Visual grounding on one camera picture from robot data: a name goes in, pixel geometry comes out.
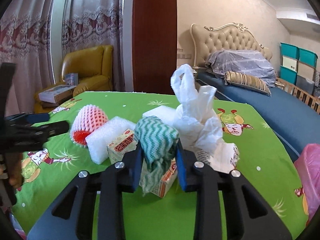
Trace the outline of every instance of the wooden crib railing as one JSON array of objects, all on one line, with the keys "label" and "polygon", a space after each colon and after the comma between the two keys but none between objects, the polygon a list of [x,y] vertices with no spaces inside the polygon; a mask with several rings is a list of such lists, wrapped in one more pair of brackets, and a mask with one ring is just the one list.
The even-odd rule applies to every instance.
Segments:
[{"label": "wooden crib railing", "polygon": [[276,79],[276,86],[286,91],[287,93],[293,95],[298,100],[304,102],[306,105],[310,106],[313,110],[315,110],[318,114],[320,114],[320,99],[315,98],[314,96],[308,94],[303,91],[301,88],[281,79]]}]

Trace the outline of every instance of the pink plastic bag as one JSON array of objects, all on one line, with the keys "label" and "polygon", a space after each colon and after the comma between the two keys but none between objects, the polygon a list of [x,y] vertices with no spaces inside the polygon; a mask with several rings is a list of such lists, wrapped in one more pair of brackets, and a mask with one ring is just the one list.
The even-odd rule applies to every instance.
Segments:
[{"label": "pink plastic bag", "polygon": [[310,221],[320,205],[320,144],[308,144],[294,166],[307,198]]}]

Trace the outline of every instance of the crumpled towel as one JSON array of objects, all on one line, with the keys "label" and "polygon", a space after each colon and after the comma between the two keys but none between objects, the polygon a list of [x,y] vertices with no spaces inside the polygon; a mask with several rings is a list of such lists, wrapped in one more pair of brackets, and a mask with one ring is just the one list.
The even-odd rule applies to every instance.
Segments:
[{"label": "crumpled towel", "polygon": [[152,191],[171,165],[179,133],[156,116],[142,117],[134,130],[140,140],[148,173],[141,178],[143,195]]}]

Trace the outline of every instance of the blue bed sheet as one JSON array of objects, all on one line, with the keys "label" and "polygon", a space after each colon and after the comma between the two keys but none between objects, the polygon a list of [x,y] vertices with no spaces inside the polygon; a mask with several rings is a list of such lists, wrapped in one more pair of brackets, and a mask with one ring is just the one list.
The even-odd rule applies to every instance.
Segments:
[{"label": "blue bed sheet", "polygon": [[247,103],[256,109],[284,144],[294,162],[309,143],[320,144],[320,116],[302,101],[275,87],[270,88],[271,96],[251,90],[225,85],[210,73],[199,73],[197,82],[217,88],[216,97]]}]

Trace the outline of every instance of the teal storage bin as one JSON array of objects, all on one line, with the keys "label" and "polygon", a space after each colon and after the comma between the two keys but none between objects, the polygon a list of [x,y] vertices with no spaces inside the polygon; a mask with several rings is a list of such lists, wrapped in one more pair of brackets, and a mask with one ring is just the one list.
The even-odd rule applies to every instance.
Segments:
[{"label": "teal storage bin", "polygon": [[281,55],[299,59],[299,48],[297,46],[281,42]]},{"label": "teal storage bin", "polygon": [[311,65],[313,67],[317,66],[318,55],[310,50],[299,48],[300,51],[300,61]]},{"label": "teal storage bin", "polygon": [[281,66],[280,67],[280,78],[295,85],[297,82],[297,73],[294,70],[291,70],[289,68]]}]

